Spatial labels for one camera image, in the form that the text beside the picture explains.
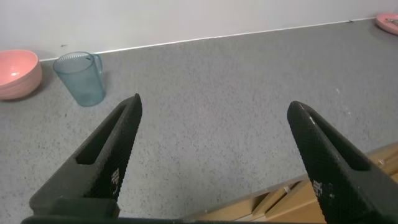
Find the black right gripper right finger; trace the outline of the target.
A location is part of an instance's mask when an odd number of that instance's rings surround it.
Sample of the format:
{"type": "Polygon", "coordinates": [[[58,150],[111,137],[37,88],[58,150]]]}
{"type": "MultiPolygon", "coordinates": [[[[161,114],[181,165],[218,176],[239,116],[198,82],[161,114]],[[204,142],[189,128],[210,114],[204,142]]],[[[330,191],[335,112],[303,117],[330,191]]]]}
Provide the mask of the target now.
{"type": "Polygon", "coordinates": [[[287,119],[327,223],[397,223],[397,183],[314,109],[287,119]]]}

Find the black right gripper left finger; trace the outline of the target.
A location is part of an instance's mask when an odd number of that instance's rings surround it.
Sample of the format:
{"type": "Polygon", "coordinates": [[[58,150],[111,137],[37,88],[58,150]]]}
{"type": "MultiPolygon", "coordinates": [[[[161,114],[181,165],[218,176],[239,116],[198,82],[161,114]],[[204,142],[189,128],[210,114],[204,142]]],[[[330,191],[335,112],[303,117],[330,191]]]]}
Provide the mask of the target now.
{"type": "Polygon", "coordinates": [[[141,118],[139,94],[120,102],[30,198],[33,213],[48,213],[61,198],[117,201],[141,118]]]}

